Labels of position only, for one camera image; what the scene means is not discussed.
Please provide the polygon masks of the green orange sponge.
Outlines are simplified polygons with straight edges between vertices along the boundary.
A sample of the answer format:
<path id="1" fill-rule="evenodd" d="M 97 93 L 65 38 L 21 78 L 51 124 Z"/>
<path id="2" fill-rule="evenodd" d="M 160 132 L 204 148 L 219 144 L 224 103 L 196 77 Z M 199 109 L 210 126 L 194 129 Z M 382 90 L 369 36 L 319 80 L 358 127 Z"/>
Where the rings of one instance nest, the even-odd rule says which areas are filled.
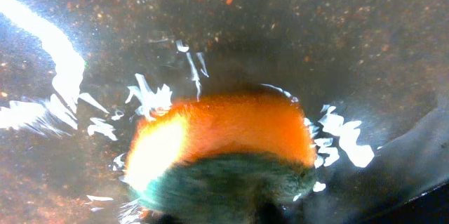
<path id="1" fill-rule="evenodd" d="M 316 182 L 300 105 L 280 93 L 183 100 L 141 121 L 125 182 L 140 206 L 179 223 L 256 223 Z"/>

